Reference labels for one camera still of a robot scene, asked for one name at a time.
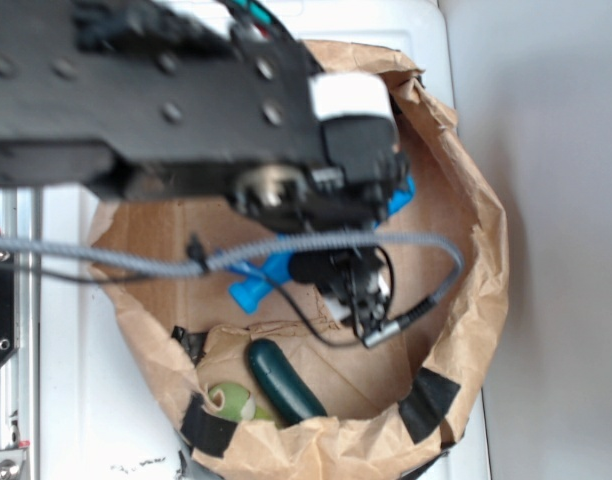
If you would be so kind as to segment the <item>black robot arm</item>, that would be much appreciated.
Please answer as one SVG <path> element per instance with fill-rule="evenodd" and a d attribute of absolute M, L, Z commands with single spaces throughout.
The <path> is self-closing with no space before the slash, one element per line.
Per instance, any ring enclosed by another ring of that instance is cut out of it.
<path fill-rule="evenodd" d="M 377 287 L 409 171 L 388 90 L 326 72 L 258 2 L 226 7 L 224 35 L 156 1 L 0 1 L 0 188 L 223 197 L 376 345 L 409 323 Z"/>

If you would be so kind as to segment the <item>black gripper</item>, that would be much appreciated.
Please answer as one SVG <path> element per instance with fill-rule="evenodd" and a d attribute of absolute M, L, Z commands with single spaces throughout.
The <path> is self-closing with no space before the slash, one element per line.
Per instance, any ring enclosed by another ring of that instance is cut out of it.
<path fill-rule="evenodd" d="M 282 236 L 350 230 L 373 231 L 389 218 L 388 201 L 409 175 L 394 122 L 346 117 L 321 126 L 324 166 L 272 165 L 240 175 L 235 206 Z M 292 281 L 313 284 L 347 312 L 342 321 L 368 343 L 386 327 L 390 294 L 380 271 L 392 266 L 379 246 L 311 247 L 294 253 Z"/>

